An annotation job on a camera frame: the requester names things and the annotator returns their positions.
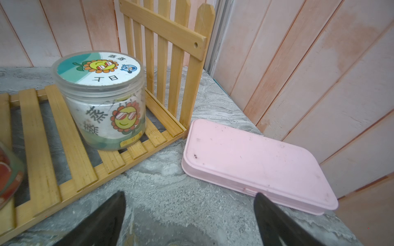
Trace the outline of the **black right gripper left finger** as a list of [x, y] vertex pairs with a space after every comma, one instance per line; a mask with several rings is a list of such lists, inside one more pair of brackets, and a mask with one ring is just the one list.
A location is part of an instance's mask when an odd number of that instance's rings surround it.
[[118, 191], [58, 241], [56, 246], [115, 246], [126, 212], [126, 198]]

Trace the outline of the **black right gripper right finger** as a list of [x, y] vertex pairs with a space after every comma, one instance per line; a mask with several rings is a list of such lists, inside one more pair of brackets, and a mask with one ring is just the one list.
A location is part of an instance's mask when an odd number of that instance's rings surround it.
[[253, 202], [263, 245], [265, 246], [322, 246], [305, 229], [293, 221], [264, 194], [257, 193]]

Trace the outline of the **tomato seed jar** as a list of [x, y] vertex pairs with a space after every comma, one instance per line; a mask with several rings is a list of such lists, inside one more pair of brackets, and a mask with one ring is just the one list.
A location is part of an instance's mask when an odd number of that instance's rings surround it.
[[1, 209], [20, 187], [24, 174], [24, 163], [1, 142]]

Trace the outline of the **sunflower seed jar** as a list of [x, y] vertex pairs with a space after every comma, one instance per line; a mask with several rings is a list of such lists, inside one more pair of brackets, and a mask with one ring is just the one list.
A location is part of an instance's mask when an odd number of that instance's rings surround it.
[[60, 93], [84, 140], [95, 149], [125, 149], [146, 131], [145, 73], [135, 57], [86, 51], [52, 65]]

